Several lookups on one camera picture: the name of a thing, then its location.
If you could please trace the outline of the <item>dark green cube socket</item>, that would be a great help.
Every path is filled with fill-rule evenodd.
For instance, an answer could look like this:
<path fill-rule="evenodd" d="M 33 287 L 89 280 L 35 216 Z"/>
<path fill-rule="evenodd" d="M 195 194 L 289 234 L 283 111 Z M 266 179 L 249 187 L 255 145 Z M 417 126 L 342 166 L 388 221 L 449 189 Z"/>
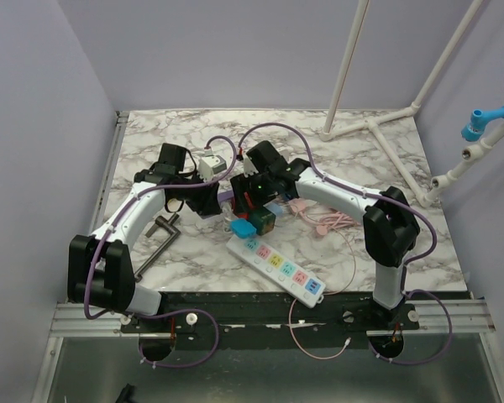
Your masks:
<path fill-rule="evenodd" d="M 256 233 L 263 236 L 274 229 L 276 215 L 266 207 L 261 207 L 249 213 L 248 221 L 255 227 Z"/>

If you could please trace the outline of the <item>blue cube socket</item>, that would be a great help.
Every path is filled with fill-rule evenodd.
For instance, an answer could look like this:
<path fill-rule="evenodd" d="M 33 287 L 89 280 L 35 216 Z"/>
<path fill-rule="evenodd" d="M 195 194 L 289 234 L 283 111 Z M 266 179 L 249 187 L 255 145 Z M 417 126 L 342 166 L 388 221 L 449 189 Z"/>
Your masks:
<path fill-rule="evenodd" d="M 238 218 L 229 224 L 229 228 L 238 238 L 253 238 L 256 235 L 255 226 L 246 219 Z"/>

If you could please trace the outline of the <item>pink round plug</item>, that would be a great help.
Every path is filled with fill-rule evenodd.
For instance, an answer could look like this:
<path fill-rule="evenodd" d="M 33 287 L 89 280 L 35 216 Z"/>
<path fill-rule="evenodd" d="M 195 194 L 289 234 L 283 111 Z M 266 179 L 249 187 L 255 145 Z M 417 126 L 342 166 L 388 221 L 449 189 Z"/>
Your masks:
<path fill-rule="evenodd" d="M 316 232 L 317 232 L 318 236 L 324 237 L 328 234 L 329 227 L 326 225 L 318 225 L 318 226 L 316 226 Z"/>

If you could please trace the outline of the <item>white power strip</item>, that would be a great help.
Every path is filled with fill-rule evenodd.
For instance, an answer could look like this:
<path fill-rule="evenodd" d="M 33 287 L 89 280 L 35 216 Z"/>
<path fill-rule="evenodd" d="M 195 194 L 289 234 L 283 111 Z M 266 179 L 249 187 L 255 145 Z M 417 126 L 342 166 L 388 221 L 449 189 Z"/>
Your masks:
<path fill-rule="evenodd" d="M 234 235 L 226 247 L 306 307 L 314 308 L 323 302 L 326 285 L 312 271 L 303 269 L 267 243 L 258 238 L 243 239 Z"/>

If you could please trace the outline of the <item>red cube socket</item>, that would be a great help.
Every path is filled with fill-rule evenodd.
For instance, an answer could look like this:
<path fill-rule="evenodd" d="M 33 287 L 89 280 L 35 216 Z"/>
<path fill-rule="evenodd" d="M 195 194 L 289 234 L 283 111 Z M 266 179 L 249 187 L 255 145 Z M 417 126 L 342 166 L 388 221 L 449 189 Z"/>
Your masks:
<path fill-rule="evenodd" d="M 249 198 L 249 193 L 245 191 L 238 201 L 238 207 L 236 209 L 237 216 L 240 218 L 247 219 L 249 214 L 254 211 L 255 205 Z"/>

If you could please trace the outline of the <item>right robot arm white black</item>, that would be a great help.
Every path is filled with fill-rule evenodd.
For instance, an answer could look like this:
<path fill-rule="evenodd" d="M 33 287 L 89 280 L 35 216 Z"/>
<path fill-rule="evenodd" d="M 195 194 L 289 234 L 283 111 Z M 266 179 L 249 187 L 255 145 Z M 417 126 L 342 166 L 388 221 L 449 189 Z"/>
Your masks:
<path fill-rule="evenodd" d="M 365 250 L 375 261 L 375 302 L 370 320 L 387 329 L 400 319 L 398 306 L 404 295 L 405 257 L 414 248 L 420 227 L 409 212 L 403 192 L 393 186 L 380 194 L 350 185 L 316 170 L 311 162 L 286 159 L 268 141 L 247 152 L 243 174 L 230 181 L 235 220 L 228 250 L 275 282 L 309 308 L 322 299 L 326 285 L 276 248 L 260 240 L 272 231 L 276 216 L 266 208 L 278 196 L 287 200 L 306 199 L 342 212 L 364 229 Z"/>

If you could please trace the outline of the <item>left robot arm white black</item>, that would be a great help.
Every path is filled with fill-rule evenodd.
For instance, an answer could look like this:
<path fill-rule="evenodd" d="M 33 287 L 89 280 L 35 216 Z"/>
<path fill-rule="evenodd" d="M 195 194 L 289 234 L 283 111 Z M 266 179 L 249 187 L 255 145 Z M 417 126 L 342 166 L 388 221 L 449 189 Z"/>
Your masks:
<path fill-rule="evenodd" d="M 76 235 L 68 254 L 67 296 L 117 313 L 140 314 L 152 332 L 163 330 L 170 319 L 162 294 L 136 282 L 130 249 L 152 217 L 177 199 L 199 217 L 221 212 L 218 183 L 207 185 L 198 168 L 185 172 L 190 151 L 164 143 L 158 160 L 134 176 L 120 208 L 90 235 Z"/>

